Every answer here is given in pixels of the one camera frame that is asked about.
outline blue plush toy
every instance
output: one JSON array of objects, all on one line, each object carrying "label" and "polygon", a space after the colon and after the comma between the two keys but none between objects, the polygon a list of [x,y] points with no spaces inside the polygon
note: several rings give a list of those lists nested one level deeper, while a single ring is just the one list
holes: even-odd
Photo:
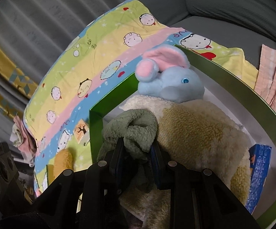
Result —
[{"label": "blue plush toy", "polygon": [[145,52],[137,64],[138,93],[176,103],[202,99],[205,88],[183,51],[171,45]]}]

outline metal screw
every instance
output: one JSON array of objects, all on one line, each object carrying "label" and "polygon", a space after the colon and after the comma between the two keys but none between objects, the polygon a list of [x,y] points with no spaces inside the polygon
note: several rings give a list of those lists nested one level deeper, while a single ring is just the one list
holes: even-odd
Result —
[{"label": "metal screw", "polygon": [[70,176],[71,174],[72,174],[72,170],[71,169],[66,169],[66,170],[63,171],[63,175],[66,176],[66,177]]},{"label": "metal screw", "polygon": [[211,175],[212,175],[212,171],[209,170],[209,169],[204,169],[203,173],[204,173],[204,175],[206,175],[206,176],[211,176]]},{"label": "metal screw", "polygon": [[102,160],[102,161],[100,161],[100,162],[98,163],[98,165],[99,165],[100,167],[104,167],[105,165],[107,165],[107,162],[104,161],[104,160]]},{"label": "metal screw", "polygon": [[177,163],[175,161],[169,161],[168,165],[171,167],[175,167]]}]

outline brown and white plush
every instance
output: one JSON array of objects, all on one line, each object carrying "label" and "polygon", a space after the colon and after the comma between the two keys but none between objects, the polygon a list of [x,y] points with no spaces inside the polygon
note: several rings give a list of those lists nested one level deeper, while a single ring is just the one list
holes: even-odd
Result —
[{"label": "brown and white plush", "polygon": [[[221,109],[203,100],[176,104],[143,95],[130,98],[121,109],[152,112],[158,121],[157,141],[172,160],[188,169],[213,170],[246,204],[250,188],[250,141]],[[137,179],[121,195],[121,205],[143,221],[142,228],[168,228],[169,190],[153,186],[150,192],[145,192],[137,185]]]}]

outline cartoon blanket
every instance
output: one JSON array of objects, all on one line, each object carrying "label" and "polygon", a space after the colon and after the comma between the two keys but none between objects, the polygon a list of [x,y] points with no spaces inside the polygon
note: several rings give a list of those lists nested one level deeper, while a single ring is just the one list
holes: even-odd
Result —
[{"label": "cartoon blanket", "polygon": [[[69,148],[74,171],[92,164],[90,143],[80,144],[73,130],[88,125],[89,110],[135,71],[141,54],[160,44],[177,44],[210,59],[254,87],[258,71],[242,49],[225,48],[182,28],[160,24],[137,0],[103,14],[69,44],[46,74],[24,112],[24,124],[37,142],[35,189],[48,186],[47,165]],[[79,127],[88,134],[88,129]]]}]

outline curtain fold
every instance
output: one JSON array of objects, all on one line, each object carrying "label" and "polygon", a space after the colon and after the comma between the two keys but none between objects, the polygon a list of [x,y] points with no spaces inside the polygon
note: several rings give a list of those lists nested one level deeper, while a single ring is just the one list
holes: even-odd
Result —
[{"label": "curtain fold", "polygon": [[[94,19],[125,0],[0,0],[0,142],[50,67]],[[18,157],[18,149],[10,146]]]}]

